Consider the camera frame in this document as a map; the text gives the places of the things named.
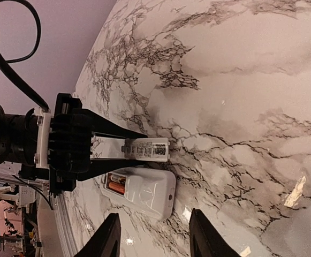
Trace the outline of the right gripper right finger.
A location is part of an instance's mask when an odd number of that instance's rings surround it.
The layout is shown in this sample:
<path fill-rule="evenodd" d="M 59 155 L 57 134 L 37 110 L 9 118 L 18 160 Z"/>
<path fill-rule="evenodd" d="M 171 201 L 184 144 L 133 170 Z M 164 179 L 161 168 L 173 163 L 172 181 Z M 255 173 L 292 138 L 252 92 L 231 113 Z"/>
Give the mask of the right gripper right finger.
<path fill-rule="evenodd" d="M 239 257 L 200 209 L 191 212 L 189 244 L 192 257 Z"/>

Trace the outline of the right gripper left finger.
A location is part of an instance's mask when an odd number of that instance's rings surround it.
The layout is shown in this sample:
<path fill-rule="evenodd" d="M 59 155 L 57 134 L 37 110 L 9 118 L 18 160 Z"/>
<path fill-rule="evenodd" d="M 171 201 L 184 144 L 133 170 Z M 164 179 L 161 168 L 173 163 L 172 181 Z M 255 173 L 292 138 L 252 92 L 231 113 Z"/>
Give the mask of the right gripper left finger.
<path fill-rule="evenodd" d="M 110 213 L 75 257 L 119 257 L 121 224 L 118 213 Z"/>

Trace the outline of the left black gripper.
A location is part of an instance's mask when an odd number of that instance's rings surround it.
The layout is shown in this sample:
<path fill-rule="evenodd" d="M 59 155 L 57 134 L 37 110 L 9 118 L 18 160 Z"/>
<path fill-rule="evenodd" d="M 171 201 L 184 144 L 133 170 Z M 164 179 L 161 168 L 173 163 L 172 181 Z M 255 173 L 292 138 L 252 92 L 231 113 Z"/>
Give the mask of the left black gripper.
<path fill-rule="evenodd" d="M 35 108 L 25 115 L 27 139 L 35 144 L 34 164 L 21 166 L 19 177 L 49 183 L 50 193 L 72 192 L 78 181 L 85 181 L 105 173 L 133 167 L 133 160 L 99 158 L 91 160 L 87 171 L 82 171 L 83 128 L 80 115 L 92 121 L 92 133 L 98 137 L 115 139 L 148 138 L 147 135 L 123 128 L 88 109 L 81 109 L 80 99 L 68 93 L 59 93 L 55 113 Z"/>

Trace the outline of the orange battery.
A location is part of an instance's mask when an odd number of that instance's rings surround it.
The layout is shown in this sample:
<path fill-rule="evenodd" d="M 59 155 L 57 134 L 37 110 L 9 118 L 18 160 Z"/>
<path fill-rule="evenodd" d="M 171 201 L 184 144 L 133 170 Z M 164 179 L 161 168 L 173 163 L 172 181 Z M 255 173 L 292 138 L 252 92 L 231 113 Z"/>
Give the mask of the orange battery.
<path fill-rule="evenodd" d="M 113 174 L 113 173 L 110 174 L 110 180 L 114 183 L 119 183 L 123 185 L 126 183 L 126 177 Z"/>
<path fill-rule="evenodd" d="M 108 188 L 118 194 L 124 195 L 125 194 L 125 185 L 115 182 L 110 182 L 108 184 Z"/>

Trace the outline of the white battery compartment cover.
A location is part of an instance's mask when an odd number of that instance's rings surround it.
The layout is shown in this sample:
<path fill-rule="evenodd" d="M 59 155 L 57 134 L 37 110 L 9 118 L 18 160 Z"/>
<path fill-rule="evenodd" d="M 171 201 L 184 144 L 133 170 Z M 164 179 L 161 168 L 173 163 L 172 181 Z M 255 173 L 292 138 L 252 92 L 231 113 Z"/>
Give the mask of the white battery compartment cover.
<path fill-rule="evenodd" d="M 127 160 L 167 162 L 169 146 L 168 138 L 125 139 L 121 150 Z"/>

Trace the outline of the white remote control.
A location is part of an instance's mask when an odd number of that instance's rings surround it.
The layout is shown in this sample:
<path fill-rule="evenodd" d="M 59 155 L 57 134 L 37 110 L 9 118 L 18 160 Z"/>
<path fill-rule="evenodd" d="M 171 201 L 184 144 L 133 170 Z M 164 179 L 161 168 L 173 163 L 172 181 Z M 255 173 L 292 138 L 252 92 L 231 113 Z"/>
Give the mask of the white remote control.
<path fill-rule="evenodd" d="M 108 188 L 111 173 L 126 177 L 124 195 Z M 165 220 L 172 214 L 176 177 L 170 171 L 122 168 L 102 175 L 99 185 L 104 196 L 156 220 Z"/>

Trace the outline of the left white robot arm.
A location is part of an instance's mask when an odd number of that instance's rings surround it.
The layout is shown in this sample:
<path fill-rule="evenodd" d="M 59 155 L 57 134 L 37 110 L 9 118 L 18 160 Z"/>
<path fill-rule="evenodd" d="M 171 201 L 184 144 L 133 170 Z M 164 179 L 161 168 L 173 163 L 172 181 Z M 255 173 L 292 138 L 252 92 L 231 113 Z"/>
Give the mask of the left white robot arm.
<path fill-rule="evenodd" d="M 116 158 L 92 159 L 92 137 L 144 139 L 146 135 L 120 127 L 82 107 L 68 93 L 57 95 L 55 115 L 50 119 L 44 160 L 36 157 L 41 127 L 30 110 L 25 115 L 5 114 L 0 105 L 0 164 L 20 163 L 22 178 L 45 179 L 54 195 L 72 192 L 77 182 L 120 168 L 143 165 L 143 161 Z"/>

